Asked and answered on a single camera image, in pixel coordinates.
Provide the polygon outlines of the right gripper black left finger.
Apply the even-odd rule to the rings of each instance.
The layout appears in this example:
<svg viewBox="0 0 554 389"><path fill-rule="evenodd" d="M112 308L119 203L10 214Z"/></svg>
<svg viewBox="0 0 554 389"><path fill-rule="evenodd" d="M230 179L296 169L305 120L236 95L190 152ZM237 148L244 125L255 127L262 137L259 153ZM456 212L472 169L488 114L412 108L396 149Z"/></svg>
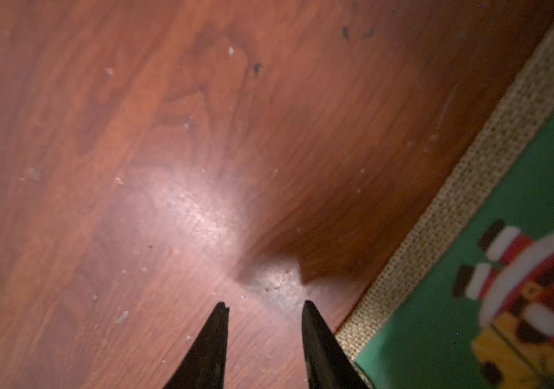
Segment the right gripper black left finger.
<svg viewBox="0 0 554 389"><path fill-rule="evenodd" d="M165 389L221 389L228 348L229 308L219 302Z"/></svg>

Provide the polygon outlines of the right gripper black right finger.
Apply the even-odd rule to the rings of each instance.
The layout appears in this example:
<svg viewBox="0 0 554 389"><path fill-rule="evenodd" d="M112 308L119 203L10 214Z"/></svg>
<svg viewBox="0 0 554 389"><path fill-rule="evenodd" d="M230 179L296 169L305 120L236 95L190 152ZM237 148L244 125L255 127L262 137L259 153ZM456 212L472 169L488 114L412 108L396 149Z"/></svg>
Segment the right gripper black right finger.
<svg viewBox="0 0 554 389"><path fill-rule="evenodd" d="M302 309L301 331L309 388L369 387L310 300L305 301Z"/></svg>

